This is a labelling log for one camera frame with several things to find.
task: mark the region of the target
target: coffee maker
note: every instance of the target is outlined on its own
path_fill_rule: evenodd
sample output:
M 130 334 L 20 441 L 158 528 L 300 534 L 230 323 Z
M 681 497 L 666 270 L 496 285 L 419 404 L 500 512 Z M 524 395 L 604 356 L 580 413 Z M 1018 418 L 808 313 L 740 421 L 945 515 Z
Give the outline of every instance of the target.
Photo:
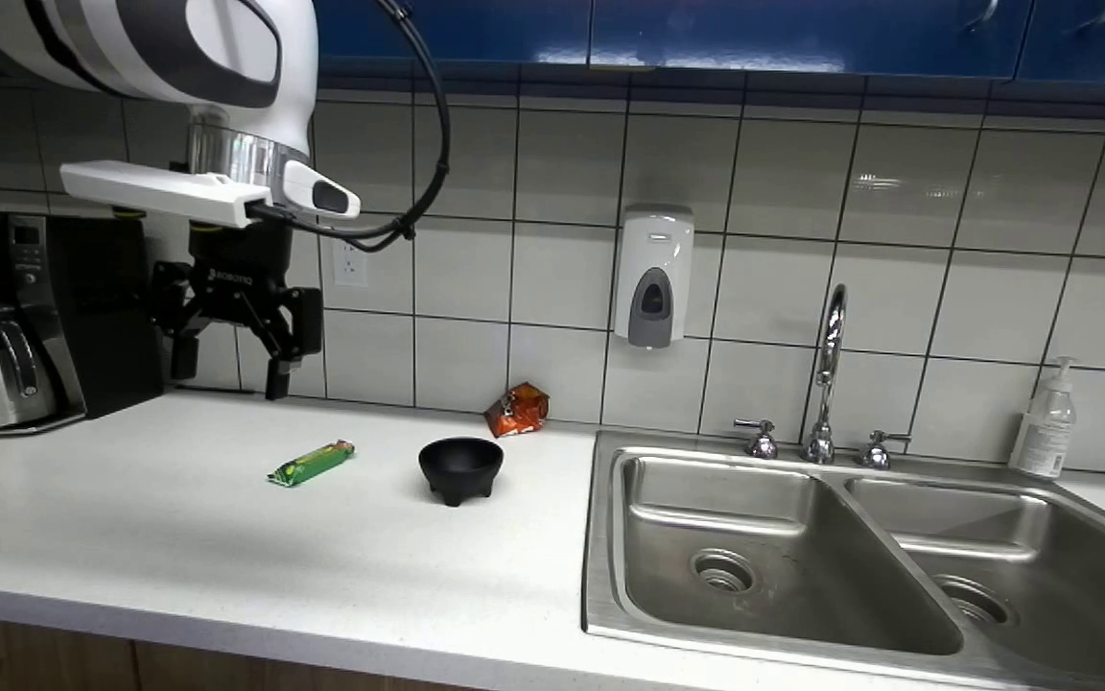
M 159 389 L 142 228 L 0 215 L 0 436 L 42 436 Z

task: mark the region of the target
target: white tile wall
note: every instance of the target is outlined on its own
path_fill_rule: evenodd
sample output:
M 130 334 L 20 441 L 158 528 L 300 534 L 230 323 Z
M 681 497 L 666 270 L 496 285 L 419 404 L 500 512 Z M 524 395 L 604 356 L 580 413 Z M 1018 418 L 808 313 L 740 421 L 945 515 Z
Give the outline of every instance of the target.
M 553 418 L 730 436 L 803 429 L 816 315 L 853 287 L 836 436 L 909 429 L 913 455 L 1002 461 L 1035 374 L 1079 356 L 1074 469 L 1105 474 L 1105 98 L 904 82 L 523 82 L 456 91 L 451 178 L 419 242 L 365 259 L 300 237 L 326 354 L 296 395 L 480 415 L 515 382 Z M 65 158 L 168 164 L 182 107 L 0 84 L 0 208 L 58 198 Z M 431 99 L 326 91 L 313 162 L 402 212 L 434 162 Z M 697 215 L 689 337 L 611 337 L 625 203 Z M 150 224 L 182 259 L 180 224 Z M 248 334 L 211 328 L 199 382 L 260 389 Z

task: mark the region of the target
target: sink basin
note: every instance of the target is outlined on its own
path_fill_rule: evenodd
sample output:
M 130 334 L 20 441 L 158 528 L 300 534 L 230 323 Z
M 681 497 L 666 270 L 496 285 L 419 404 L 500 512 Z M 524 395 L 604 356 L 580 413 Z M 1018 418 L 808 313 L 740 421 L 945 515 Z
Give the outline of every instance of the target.
M 840 644 L 955 654 L 960 629 L 821 482 L 631 459 L 622 589 L 647 617 Z
M 596 441 L 584 629 L 969 688 L 1105 688 L 1105 515 L 1002 469 Z
M 1105 677 L 1105 528 L 1024 493 L 856 482 L 859 506 L 995 644 Z

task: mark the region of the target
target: black cable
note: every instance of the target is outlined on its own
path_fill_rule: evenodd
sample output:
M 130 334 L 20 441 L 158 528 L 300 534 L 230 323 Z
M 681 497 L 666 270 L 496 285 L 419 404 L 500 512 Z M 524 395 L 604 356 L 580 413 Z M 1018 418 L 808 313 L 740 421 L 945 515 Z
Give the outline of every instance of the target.
M 402 8 L 402 0 L 376 0 L 376 6 L 386 11 L 395 30 L 405 40 L 405 47 L 419 58 L 423 76 L 431 82 L 431 91 L 434 91 L 441 148 L 437 148 L 437 164 L 434 164 L 434 178 L 431 178 L 424 191 L 402 215 L 395 215 L 391 224 L 383 224 L 376 231 L 353 231 L 353 236 L 338 236 L 338 231 L 322 231 L 322 228 L 310 228 L 310 224 L 296 224 L 296 218 L 283 218 L 283 212 L 263 212 L 273 218 L 291 224 L 296 231 L 350 242 L 360 255 L 381 255 L 395 237 L 414 237 L 414 224 L 434 208 L 434 199 L 437 199 L 437 191 L 441 191 L 441 183 L 448 178 L 448 107 L 445 107 L 445 84 L 441 84 L 441 76 L 434 71 L 431 47 L 424 47 L 423 30 L 414 29 L 410 11 Z

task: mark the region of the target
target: white countertop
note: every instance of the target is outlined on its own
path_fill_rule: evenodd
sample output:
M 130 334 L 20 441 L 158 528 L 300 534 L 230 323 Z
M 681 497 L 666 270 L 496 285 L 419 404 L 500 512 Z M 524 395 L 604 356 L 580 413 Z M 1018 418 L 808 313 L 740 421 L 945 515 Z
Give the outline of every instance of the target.
M 496 497 L 424 497 L 419 451 L 482 421 L 163 395 L 0 441 L 0 617 L 464 688 L 929 688 L 580 629 L 585 429 L 503 437 Z M 345 437 L 296 493 L 263 478 Z M 1105 506 L 1105 482 L 1067 488 Z

